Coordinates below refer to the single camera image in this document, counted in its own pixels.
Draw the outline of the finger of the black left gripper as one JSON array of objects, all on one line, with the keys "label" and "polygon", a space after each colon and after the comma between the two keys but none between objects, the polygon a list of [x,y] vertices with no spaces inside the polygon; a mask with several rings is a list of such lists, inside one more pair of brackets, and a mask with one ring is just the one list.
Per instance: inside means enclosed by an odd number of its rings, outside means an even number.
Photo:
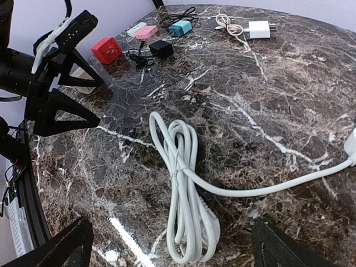
[{"label": "finger of the black left gripper", "polygon": [[73,130],[95,128],[100,119],[66,94],[53,89],[40,102],[33,122],[33,133],[48,137]]},{"label": "finger of the black left gripper", "polygon": [[103,78],[86,62],[78,50],[58,58],[60,64],[58,85],[72,87],[100,87]]}]

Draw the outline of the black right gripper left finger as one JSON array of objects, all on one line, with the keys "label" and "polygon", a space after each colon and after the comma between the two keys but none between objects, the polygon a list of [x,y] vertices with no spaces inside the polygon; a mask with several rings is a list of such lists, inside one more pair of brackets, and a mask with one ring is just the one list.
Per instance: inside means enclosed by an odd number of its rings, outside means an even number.
[{"label": "black right gripper left finger", "polygon": [[89,266],[93,244],[93,226],[80,217],[40,247],[5,266]]}]

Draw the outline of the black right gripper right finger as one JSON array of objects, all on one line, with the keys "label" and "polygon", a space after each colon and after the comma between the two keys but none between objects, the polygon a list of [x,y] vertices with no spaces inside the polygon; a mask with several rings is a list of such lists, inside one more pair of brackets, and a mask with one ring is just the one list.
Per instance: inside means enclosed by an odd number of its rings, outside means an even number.
[{"label": "black right gripper right finger", "polygon": [[251,241],[255,266],[335,266],[298,244],[266,219],[255,222]]}]

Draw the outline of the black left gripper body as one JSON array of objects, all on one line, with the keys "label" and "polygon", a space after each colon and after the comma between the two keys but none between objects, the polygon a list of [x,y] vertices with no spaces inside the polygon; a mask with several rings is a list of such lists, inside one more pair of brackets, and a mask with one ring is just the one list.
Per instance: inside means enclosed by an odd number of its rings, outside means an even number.
[{"label": "black left gripper body", "polygon": [[59,53],[40,64],[28,86],[24,118],[33,122],[33,133],[52,136],[75,129],[74,121],[55,120],[58,111],[73,113],[75,101],[58,89],[51,91],[53,80],[65,69],[68,56]]}]

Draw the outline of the red cube socket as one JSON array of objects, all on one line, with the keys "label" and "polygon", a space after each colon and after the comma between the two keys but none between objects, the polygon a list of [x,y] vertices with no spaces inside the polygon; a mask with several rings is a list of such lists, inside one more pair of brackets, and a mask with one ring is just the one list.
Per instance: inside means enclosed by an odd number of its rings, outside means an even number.
[{"label": "red cube socket", "polygon": [[93,55],[103,64],[109,65],[122,54],[122,49],[113,37],[104,37],[91,47]]}]

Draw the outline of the white adapter plug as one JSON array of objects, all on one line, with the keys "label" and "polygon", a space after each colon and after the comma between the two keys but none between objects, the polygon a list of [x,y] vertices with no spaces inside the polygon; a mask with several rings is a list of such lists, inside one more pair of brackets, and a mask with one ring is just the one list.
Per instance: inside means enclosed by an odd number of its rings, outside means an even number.
[{"label": "white adapter plug", "polygon": [[142,29],[143,27],[146,27],[146,26],[147,26],[147,23],[140,22],[137,25],[135,25],[132,28],[130,28],[129,30],[127,30],[126,33],[129,36],[134,37],[137,31],[139,31],[140,29]]}]

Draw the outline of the pink plug adapter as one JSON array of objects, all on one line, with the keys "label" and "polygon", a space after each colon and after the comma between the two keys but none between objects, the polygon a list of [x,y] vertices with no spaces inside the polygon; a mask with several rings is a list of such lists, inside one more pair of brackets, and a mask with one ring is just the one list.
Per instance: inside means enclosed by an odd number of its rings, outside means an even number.
[{"label": "pink plug adapter", "polygon": [[144,26],[140,28],[136,33],[135,33],[135,38],[138,40],[146,40],[150,37],[152,37],[156,32],[158,32],[158,26]]}]

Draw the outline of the black plug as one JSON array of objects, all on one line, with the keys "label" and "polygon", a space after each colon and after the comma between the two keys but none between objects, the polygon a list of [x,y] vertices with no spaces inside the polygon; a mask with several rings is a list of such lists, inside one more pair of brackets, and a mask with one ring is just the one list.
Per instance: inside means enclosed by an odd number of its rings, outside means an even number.
[{"label": "black plug", "polygon": [[153,57],[160,59],[166,59],[174,54],[172,44],[163,40],[158,40],[150,44],[149,49]]}]

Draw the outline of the teal usb charger plug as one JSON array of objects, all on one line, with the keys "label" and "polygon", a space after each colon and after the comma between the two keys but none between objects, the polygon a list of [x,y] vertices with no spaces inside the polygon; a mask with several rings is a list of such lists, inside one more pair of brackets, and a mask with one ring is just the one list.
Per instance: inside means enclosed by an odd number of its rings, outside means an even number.
[{"label": "teal usb charger plug", "polygon": [[192,30],[192,24],[187,20],[180,20],[169,27],[169,33],[176,37],[182,37]]}]

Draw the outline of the white power strip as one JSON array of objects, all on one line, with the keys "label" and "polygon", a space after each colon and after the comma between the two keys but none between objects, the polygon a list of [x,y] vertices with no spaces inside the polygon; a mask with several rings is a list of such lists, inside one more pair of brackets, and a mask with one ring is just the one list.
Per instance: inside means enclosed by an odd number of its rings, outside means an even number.
[{"label": "white power strip", "polygon": [[356,154],[356,128],[350,133],[343,147],[345,153],[348,155],[348,159],[352,162],[351,165],[354,166]]}]

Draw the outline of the white usb charger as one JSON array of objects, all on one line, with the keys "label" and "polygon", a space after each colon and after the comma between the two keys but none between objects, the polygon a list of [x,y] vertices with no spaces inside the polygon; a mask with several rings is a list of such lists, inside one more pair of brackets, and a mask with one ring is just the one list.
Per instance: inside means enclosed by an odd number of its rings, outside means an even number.
[{"label": "white usb charger", "polygon": [[276,24],[268,21],[249,21],[248,28],[244,28],[250,39],[270,39],[272,32],[276,32]]}]

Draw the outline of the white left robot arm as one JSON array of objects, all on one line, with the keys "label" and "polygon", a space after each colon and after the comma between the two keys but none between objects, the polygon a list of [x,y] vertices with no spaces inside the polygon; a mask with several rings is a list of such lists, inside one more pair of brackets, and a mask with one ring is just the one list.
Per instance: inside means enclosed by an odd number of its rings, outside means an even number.
[{"label": "white left robot arm", "polygon": [[65,5],[65,18],[35,42],[31,56],[8,47],[14,2],[1,1],[1,89],[27,99],[24,118],[33,121],[33,133],[43,137],[95,128],[100,123],[93,112],[51,88],[56,77],[63,86],[101,87],[105,83],[76,50],[98,19],[87,10],[71,18],[71,2]]}]

